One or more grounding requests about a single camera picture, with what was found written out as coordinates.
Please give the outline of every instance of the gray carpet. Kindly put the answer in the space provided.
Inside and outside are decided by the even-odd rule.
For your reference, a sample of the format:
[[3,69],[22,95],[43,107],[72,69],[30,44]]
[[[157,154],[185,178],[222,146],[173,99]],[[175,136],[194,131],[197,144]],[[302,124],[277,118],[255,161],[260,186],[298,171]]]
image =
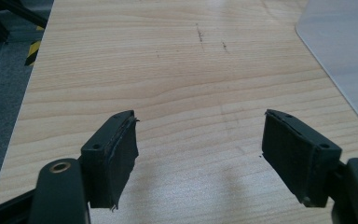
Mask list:
[[[22,2],[47,18],[52,0]],[[0,20],[9,31],[33,31],[35,26],[8,11],[0,12]],[[31,75],[32,66],[24,66],[31,42],[6,43],[0,56],[0,170],[7,146]]]

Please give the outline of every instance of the hazard stripe tape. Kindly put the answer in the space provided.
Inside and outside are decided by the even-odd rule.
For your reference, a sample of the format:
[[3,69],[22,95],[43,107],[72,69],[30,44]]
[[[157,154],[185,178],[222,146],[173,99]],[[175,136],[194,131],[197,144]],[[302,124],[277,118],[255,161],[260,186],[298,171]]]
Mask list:
[[[42,27],[37,26],[36,30],[43,30]],[[31,44],[30,50],[28,51],[27,60],[25,60],[26,66],[33,66],[34,61],[36,60],[37,52],[39,51],[41,41],[35,41]]]

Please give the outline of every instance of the wooden table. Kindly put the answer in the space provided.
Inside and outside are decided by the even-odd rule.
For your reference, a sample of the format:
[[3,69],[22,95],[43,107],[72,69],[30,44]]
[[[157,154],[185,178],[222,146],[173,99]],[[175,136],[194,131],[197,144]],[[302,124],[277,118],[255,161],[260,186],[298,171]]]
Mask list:
[[358,117],[296,35],[306,0],[57,0],[0,174],[0,203],[134,109],[140,157],[93,223],[331,223],[261,157],[264,112],[358,157]]

